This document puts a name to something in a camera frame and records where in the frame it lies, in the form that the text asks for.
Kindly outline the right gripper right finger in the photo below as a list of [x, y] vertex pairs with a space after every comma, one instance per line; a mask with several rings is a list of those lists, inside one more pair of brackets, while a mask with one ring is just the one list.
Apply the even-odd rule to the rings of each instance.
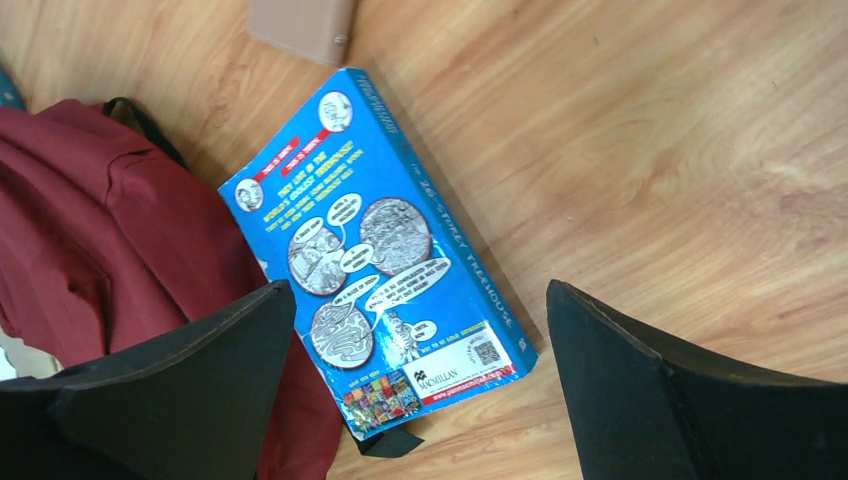
[[766, 369], [547, 288], [551, 347], [587, 479], [843, 479], [847, 387]]

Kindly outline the blue comic book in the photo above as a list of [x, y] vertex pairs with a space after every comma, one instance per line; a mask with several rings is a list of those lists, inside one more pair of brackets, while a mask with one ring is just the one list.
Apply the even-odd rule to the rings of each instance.
[[527, 376], [538, 356], [367, 73], [343, 68], [219, 194], [352, 435]]

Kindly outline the red backpack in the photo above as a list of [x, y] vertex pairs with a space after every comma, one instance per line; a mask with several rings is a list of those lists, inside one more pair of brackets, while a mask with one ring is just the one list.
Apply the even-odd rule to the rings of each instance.
[[1, 327], [71, 367], [265, 282], [223, 200], [110, 104], [1, 110]]

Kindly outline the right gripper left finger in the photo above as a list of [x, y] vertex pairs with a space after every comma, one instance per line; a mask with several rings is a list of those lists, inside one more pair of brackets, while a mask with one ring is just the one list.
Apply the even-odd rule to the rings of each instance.
[[252, 479], [293, 331], [290, 285], [45, 379], [1, 385], [5, 479]]

